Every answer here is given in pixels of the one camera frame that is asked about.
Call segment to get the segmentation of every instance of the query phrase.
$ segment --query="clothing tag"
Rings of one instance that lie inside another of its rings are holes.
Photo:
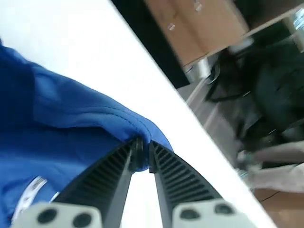
[[[54,199],[56,199],[56,197],[60,194],[60,192],[56,192],[55,195],[51,198],[51,200],[49,202],[53,202]]]
[[[27,209],[33,202],[34,198],[38,194],[39,190],[46,184],[47,180],[37,176],[24,190],[22,193],[11,222],[13,223],[19,214],[21,214],[25,209]]]

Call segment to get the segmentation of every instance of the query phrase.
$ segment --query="brown cardboard box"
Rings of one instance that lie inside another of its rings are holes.
[[[278,228],[304,227],[303,193],[258,189],[255,196]]]
[[[145,2],[184,66],[237,43],[248,30],[228,0],[203,0],[199,11],[192,0]]]

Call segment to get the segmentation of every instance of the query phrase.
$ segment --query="white table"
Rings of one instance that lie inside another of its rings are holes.
[[[275,227],[109,0],[2,0],[4,45],[152,120],[258,227]],[[133,176],[122,227],[162,227],[154,176]]]

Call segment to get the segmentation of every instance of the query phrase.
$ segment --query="white table surface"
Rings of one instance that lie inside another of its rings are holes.
[[[0,37],[25,58],[152,120],[226,200],[258,227],[275,227],[109,0],[2,0]],[[146,171],[132,177],[122,227],[162,227]]]

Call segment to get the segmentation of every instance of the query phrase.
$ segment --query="blue cloth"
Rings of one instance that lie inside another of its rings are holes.
[[[130,138],[141,136],[146,153],[151,140],[171,149],[151,121],[1,45],[0,105],[0,228],[10,225],[20,196],[37,176],[48,182],[34,202],[49,201]]]

